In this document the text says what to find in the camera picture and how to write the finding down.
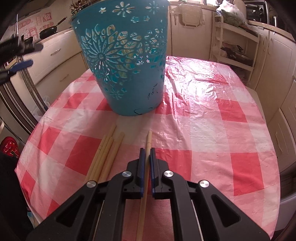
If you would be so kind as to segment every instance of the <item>metal bolt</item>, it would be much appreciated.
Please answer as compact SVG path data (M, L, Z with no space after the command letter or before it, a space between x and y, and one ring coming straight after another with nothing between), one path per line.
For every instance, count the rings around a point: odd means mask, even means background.
M207 188L210 185L210 183L207 180L200 181L200 186L202 188Z
M87 182L86 185L87 185L88 188L94 188L96 186L96 182L95 181L89 181L89 182Z
M172 171L170 171L170 170L165 171L163 174L164 174L166 177L172 177L172 176L174 175L174 173L173 173Z
M122 172L122 175L124 177L130 177L131 176L131 172L130 171L124 171L124 172Z

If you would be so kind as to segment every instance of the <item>red shoe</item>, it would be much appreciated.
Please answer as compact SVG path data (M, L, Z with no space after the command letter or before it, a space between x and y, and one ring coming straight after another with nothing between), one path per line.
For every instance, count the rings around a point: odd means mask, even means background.
M13 137L5 137L0 144L0 151L4 154L16 158L20 158L20 152L18 150L18 145Z

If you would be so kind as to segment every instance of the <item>black pants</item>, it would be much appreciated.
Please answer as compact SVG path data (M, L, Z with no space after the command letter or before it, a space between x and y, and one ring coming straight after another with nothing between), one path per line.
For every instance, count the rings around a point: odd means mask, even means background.
M26 240L33 230L27 216L27 203L14 171L17 161L0 152L0 239L5 241Z

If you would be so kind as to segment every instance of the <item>red and white tablecloth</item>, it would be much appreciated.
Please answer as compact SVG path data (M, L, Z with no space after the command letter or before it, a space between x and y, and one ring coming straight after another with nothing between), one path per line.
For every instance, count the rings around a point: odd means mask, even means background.
M104 134L125 137L109 179L152 147L172 171L206 179L272 237L279 211L277 159L255 101L229 66L167 57L163 101L135 117L115 114L90 70L71 83L45 113L21 154L16 174L40 222L83 184ZM126 203L123 239L134 241L139 200ZM173 240L169 200L148 196L143 240Z

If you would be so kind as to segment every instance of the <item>wooden chopstick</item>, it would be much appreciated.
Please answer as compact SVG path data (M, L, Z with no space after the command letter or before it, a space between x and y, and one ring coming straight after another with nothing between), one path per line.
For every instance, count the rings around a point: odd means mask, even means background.
M145 180L144 181L144 195L143 195L143 198L141 199L141 203L140 203L140 214L139 214L139 220L138 220L136 241L142 241L142 238L143 238L147 194L148 194L148 182L149 182L149 168L150 168L149 155L150 155L150 150L151 150L151 140L152 140L152 131L150 130L147 135L146 158L145 158L145 177L144 177L144 180Z
M98 147L98 150L97 150L96 154L94 155L94 158L93 158L93 160L91 162L91 166L89 167L89 170L88 170L87 175L85 177L85 182L89 181L89 177L91 175L91 172L92 172L92 170L94 168L94 165L96 163L96 160L98 158L98 155L100 154L100 151L101 151L101 149L102 149L102 147L104 145L104 142L105 142L106 138L107 138L107 135L104 135L104 137L103 137L103 139L102 139L102 141L101 141L101 143L100 143L100 145Z
M96 161L95 161L94 167L93 167L93 169L92 169L92 171L91 171L91 174L90 174L90 176L89 176L89 179L88 179L87 181L94 180L94 176L95 176L96 170L97 170L97 168L98 168L99 161L101 160L101 157L103 156L104 150L106 149L106 146L107 146L107 144L108 144L108 142L109 142L109 139L110 139L111 136L113 135L113 133L114 133L114 131L115 131L115 128L116 128L116 125L115 125L115 123L114 123L114 124L111 126L111 129L110 129L109 132L108 132L108 135L107 135L107 137L106 137L106 140L105 140L105 142L104 142L104 144L103 144L103 146L102 146L102 149L101 149L100 153L98 154L98 157L97 157L97 159L96 159Z
M108 175L110 173L111 167L113 165L114 159L115 159L115 157L117 155L118 149L120 147L120 144L121 144L123 138L124 138L124 133L121 132L119 137L114 142L115 145L114 145L114 148L113 148L112 152L107 157L107 160L106 160L106 162L105 162L105 164L103 166L102 172L100 174L98 183L102 183L102 182L107 181Z
M96 169L96 172L95 172L95 174L94 174L94 179L93 179L93 180L95 180L96 182L99 180L99 176L100 176L100 174L101 174L101 171L102 171L103 165L104 165L104 163L105 163L106 157L107 157L107 155L108 155L108 153L109 153L109 150L110 150L110 148L111 148L111 145L112 145L112 143L113 143L113 140L114 140L113 137L110 137L110 139L109 139L109 141L108 141L108 144L107 144L107 146L106 146L106 148L105 148L105 150L104 150L104 152L103 152L103 155L102 155L101 159L97 161L97 162L98 162L98 167L97 167L97 169Z

